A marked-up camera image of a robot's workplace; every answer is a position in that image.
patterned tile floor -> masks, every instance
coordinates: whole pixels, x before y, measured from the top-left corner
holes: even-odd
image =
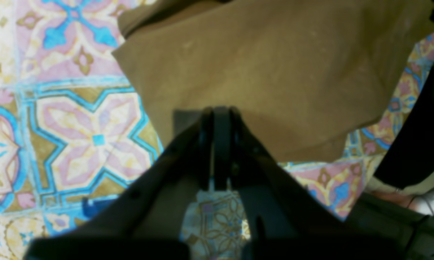
[[[113,199],[154,162],[161,143],[111,51],[116,17],[151,0],[0,0],[0,259],[33,237],[90,216],[83,197]],[[434,57],[415,46],[383,119],[349,134],[335,163],[282,163],[344,219],[411,111]],[[182,239],[194,259],[237,259],[250,238],[238,194],[200,192]]]

black fabric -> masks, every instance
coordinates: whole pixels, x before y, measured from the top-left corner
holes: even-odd
[[[434,65],[400,133],[374,176],[404,189],[434,172]]]

brown fabric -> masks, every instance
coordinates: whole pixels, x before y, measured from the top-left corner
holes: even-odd
[[[332,161],[382,116],[430,0],[158,0],[113,54],[166,146],[174,110],[235,105],[278,161]]]

brown cloth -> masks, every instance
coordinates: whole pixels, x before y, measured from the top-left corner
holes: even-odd
[[[175,110],[237,106],[278,161],[332,161],[376,123],[430,0],[158,0],[125,12],[113,55],[164,145]]]

blue square center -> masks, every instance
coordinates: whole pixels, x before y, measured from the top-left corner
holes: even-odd
[[[104,135],[93,135],[92,136],[93,144],[95,146],[104,145],[105,144],[105,136]]]

